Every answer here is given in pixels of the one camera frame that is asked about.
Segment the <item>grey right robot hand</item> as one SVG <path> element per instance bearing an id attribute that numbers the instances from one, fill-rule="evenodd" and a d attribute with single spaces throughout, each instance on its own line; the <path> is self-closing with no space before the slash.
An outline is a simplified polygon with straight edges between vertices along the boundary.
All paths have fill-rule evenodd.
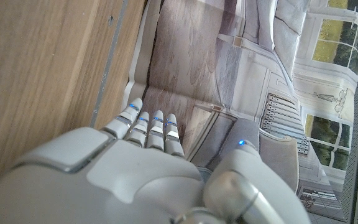
<path id="1" fill-rule="evenodd" d="M 224 116 L 187 159 L 175 115 L 134 100 L 103 129 L 78 128 L 0 179 L 0 223 L 308 223 L 288 179 L 261 158 L 257 123 Z"/>

